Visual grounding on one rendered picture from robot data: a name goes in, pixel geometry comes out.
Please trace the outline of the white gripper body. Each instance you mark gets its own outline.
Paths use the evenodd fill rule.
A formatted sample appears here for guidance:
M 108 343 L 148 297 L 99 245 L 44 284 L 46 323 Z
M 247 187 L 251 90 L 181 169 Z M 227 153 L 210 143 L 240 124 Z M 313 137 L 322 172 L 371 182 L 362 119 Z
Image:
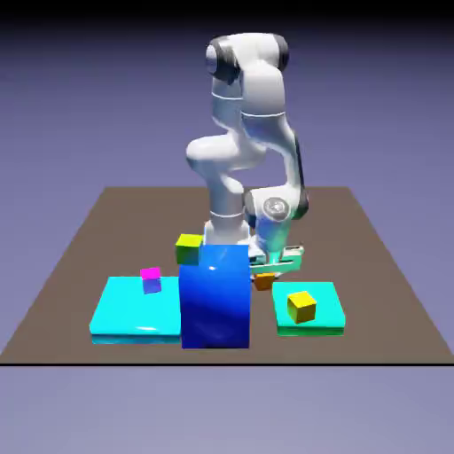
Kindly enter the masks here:
M 297 271 L 301 268 L 303 245 L 285 247 L 278 262 L 268 262 L 266 254 L 258 247 L 248 249 L 249 266 L 252 275 L 274 273 L 278 275 Z

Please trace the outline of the small yellow cube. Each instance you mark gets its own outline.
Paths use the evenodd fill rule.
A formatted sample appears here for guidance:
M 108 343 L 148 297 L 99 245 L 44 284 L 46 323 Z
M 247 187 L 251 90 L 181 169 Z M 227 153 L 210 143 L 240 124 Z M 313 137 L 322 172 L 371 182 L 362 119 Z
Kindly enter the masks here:
M 317 302 L 307 291 L 289 294 L 287 297 L 287 312 L 296 323 L 306 323 L 316 317 Z

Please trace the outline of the small lime cube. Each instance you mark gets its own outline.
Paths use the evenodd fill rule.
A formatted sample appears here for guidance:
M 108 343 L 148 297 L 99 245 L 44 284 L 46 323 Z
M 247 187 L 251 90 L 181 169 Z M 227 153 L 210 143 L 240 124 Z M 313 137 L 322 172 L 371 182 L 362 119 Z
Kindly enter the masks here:
M 202 244 L 202 235 L 182 233 L 176 242 L 176 263 L 178 265 L 197 266 Z

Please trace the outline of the small magenta cube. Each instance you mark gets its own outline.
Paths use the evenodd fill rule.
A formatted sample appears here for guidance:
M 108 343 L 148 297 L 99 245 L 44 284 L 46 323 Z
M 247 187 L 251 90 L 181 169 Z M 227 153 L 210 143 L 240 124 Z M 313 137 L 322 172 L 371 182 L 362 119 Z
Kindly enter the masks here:
M 155 294 L 161 291 L 161 274 L 159 267 L 140 270 L 144 294 Z

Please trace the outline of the large turquoise box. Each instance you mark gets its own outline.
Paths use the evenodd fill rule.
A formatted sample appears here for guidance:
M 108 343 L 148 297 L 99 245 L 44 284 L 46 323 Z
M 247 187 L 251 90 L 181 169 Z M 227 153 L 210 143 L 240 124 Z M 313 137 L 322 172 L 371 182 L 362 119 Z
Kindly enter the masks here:
M 287 312 L 289 294 L 307 291 L 317 302 L 316 317 L 296 324 Z M 342 335 L 346 318 L 332 282 L 277 282 L 272 287 L 274 310 L 280 336 Z

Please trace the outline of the large blue box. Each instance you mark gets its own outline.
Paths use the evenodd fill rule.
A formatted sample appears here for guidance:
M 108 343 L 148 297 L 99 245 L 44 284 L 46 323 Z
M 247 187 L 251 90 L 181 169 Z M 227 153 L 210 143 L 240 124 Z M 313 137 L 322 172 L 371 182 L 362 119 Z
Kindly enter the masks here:
M 248 246 L 203 246 L 179 270 L 182 348 L 249 348 L 251 293 Z

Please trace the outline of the large cyan box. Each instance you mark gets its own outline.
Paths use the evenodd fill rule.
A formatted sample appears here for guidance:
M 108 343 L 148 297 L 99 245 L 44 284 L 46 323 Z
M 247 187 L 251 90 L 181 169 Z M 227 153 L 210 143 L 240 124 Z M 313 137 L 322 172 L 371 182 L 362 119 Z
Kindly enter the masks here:
M 94 344 L 178 344 L 181 315 L 177 277 L 145 293 L 140 277 L 110 277 L 90 321 Z

